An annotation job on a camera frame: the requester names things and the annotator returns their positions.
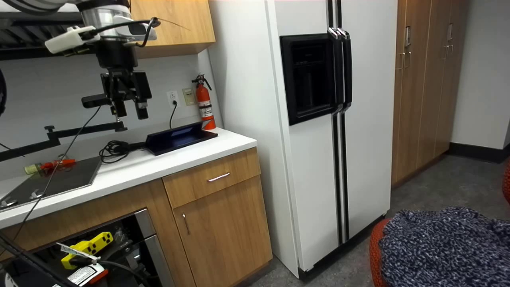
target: white refrigerator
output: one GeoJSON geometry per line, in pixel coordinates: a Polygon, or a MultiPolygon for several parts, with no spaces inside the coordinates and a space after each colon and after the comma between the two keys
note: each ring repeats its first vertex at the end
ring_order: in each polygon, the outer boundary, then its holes
{"type": "Polygon", "coordinates": [[[258,142],[273,253],[299,277],[390,208],[397,0],[209,5],[223,123],[258,142]]]}

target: wall outlet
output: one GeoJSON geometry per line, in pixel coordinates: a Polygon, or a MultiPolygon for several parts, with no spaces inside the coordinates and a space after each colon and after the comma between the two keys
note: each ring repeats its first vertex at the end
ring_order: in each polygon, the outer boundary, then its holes
{"type": "Polygon", "coordinates": [[[191,88],[183,89],[183,95],[186,106],[196,105],[195,95],[193,94],[193,90],[191,88]]]}
{"type": "Polygon", "coordinates": [[[170,107],[173,108],[173,101],[177,102],[178,107],[181,106],[179,104],[179,94],[177,93],[177,91],[166,92],[166,96],[168,97],[168,102],[170,103],[170,107]]]}

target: fire extinguisher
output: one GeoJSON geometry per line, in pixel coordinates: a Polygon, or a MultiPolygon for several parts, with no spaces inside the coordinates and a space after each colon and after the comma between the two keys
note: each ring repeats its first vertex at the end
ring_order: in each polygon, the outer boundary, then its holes
{"type": "Polygon", "coordinates": [[[192,83],[196,83],[196,100],[198,102],[198,107],[200,109],[200,115],[202,116],[202,121],[211,120],[203,129],[212,130],[216,128],[216,123],[214,122],[213,109],[211,105],[211,98],[209,97],[209,91],[207,88],[203,86],[205,82],[209,90],[211,86],[209,82],[204,77],[204,74],[196,76],[195,80],[191,81],[192,83]]]}

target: gray carpet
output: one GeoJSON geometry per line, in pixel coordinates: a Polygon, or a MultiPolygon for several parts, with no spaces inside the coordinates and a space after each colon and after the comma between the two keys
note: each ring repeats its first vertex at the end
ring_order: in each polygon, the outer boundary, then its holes
{"type": "MultiPolygon", "coordinates": [[[[501,193],[504,164],[447,156],[434,166],[392,191],[392,217],[401,209],[440,210],[450,205],[469,206],[487,217],[510,219],[510,206],[501,193]]],[[[368,259],[369,233],[359,243],[336,256],[303,282],[277,259],[242,286],[373,286],[368,259]]]]}

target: black cooktop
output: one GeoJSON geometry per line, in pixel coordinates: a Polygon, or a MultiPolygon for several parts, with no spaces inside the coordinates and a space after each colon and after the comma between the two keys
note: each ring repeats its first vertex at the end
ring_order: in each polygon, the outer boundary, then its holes
{"type": "MultiPolygon", "coordinates": [[[[91,185],[100,166],[101,158],[93,157],[57,169],[43,197],[91,185]]],[[[42,196],[51,174],[52,170],[46,170],[32,175],[0,200],[0,208],[3,210],[37,200],[42,196]]]]}

